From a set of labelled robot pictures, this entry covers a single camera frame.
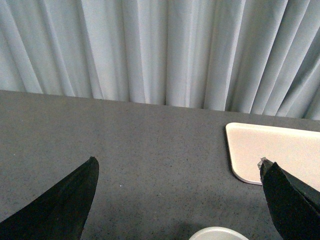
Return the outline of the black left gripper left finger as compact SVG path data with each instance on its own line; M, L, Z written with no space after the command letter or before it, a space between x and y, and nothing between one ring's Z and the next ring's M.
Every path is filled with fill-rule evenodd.
M30 204L0 223L2 240L79 240L99 178L90 157Z

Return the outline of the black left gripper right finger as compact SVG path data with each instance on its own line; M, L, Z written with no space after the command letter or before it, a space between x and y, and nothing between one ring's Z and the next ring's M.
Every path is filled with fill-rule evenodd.
M258 163L268 210L284 240L320 238L320 192L263 157Z

